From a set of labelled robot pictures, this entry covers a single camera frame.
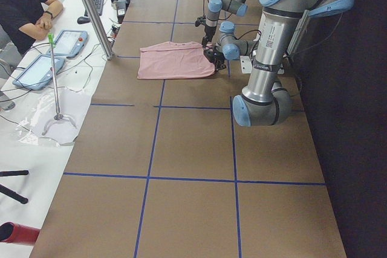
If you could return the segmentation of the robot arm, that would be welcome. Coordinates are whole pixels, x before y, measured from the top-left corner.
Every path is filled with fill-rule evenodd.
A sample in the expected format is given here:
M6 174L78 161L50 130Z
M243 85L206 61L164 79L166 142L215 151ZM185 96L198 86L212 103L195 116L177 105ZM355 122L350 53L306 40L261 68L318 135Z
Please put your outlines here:
M216 68L225 60L252 57L247 86L233 98L233 116L240 126L270 126L282 123L291 112L291 97L278 79L278 71L304 16L319 18L350 10L354 0L259 0L263 22L257 40L239 40L230 21L220 13L244 16L246 0L210 0L207 13L196 20L203 25L202 47Z
M221 11L226 11L231 15L244 16L247 11L246 0L209 0L207 10L203 9L203 15L195 21L195 26L204 26L205 35L202 38L202 47L207 47L216 32Z

